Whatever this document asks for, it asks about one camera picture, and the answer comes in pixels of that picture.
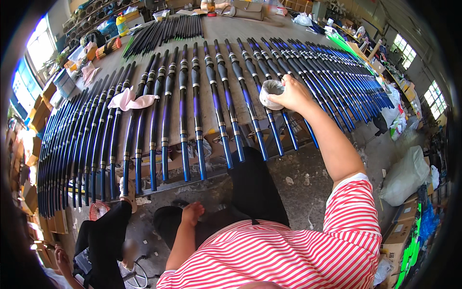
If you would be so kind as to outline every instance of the woman's right hand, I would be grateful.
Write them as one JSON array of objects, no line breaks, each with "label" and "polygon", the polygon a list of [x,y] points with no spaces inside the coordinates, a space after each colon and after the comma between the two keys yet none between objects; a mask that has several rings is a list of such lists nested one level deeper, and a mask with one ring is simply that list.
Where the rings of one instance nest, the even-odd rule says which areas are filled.
[{"label": "woman's right hand", "polygon": [[276,102],[286,108],[300,113],[306,106],[313,103],[311,93],[296,79],[286,74],[282,77],[282,86],[285,90],[280,95],[269,94],[268,100]]}]

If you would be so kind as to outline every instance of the striped shirt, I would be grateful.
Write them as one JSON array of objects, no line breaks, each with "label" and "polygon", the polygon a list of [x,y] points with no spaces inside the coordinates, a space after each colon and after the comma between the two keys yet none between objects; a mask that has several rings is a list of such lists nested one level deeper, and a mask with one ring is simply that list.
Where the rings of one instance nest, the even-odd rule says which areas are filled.
[{"label": "striped shirt", "polygon": [[238,288],[254,281],[291,289],[368,288],[373,281],[382,237],[366,175],[335,187],[323,232],[258,222],[219,230],[178,270],[165,271],[156,288]]}]

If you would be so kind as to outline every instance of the hand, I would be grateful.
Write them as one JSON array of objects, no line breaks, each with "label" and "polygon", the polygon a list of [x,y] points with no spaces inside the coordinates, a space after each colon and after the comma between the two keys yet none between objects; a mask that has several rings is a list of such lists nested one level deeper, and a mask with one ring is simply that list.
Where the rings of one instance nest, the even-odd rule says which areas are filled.
[{"label": "hand", "polygon": [[58,265],[58,268],[63,276],[72,275],[71,269],[69,267],[69,257],[67,256],[66,251],[64,251],[64,249],[59,245],[55,246],[55,259],[56,264]]},{"label": "hand", "polygon": [[204,214],[204,211],[205,209],[200,202],[194,202],[187,205],[183,209],[181,223],[192,225],[194,227],[197,224],[199,217]]},{"label": "hand", "polygon": [[311,93],[290,75],[284,75],[281,82],[282,86],[286,87],[284,93],[280,95],[269,94],[268,100],[283,105],[298,113],[300,113],[300,111],[305,111],[306,106],[314,103]]}]

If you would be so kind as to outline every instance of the bottle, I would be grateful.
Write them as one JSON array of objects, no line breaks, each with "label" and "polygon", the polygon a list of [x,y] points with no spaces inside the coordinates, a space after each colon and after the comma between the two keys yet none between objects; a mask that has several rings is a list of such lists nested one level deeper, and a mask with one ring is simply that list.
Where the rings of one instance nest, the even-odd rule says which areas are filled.
[{"label": "bottle", "polygon": [[117,30],[119,31],[119,35],[121,37],[125,36],[128,33],[128,26],[126,23],[127,19],[123,16],[122,13],[123,12],[121,12],[119,16],[117,17],[117,19],[115,20],[115,24],[117,25]]}]

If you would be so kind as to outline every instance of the factory floor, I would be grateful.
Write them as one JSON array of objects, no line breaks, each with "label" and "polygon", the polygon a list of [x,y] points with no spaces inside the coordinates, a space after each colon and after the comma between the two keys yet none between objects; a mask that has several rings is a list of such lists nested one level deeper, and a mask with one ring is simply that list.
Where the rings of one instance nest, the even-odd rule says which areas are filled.
[{"label": "factory floor", "polygon": [[[380,201],[378,197],[379,186],[383,180],[382,169],[389,171],[409,147],[423,145],[424,136],[409,131],[394,142],[389,132],[375,136],[378,129],[373,124],[357,123],[357,125],[357,129],[347,136],[365,164],[367,175],[373,185],[379,225],[382,233],[385,234],[397,208]],[[287,153],[284,157],[268,161],[267,165],[286,208],[291,228],[293,230],[313,228],[322,231],[326,200],[332,191],[333,181],[326,172],[320,151],[310,143],[297,152]],[[231,179],[224,175],[211,181],[182,187],[180,190],[153,194],[150,196],[151,203],[138,206],[138,211],[130,219],[126,238],[136,240],[140,246],[140,255],[148,256],[148,259],[140,261],[147,274],[149,276],[162,274],[170,253],[163,240],[155,234],[152,225],[152,215],[158,208],[168,206],[177,198],[188,202],[199,200],[207,214],[218,210],[221,203],[229,200],[231,192]],[[67,253],[72,256],[78,229],[84,220],[89,219],[89,207],[67,208],[66,216],[69,234],[60,235],[59,239]],[[155,288],[156,282],[156,278],[150,280],[152,288]]]}]

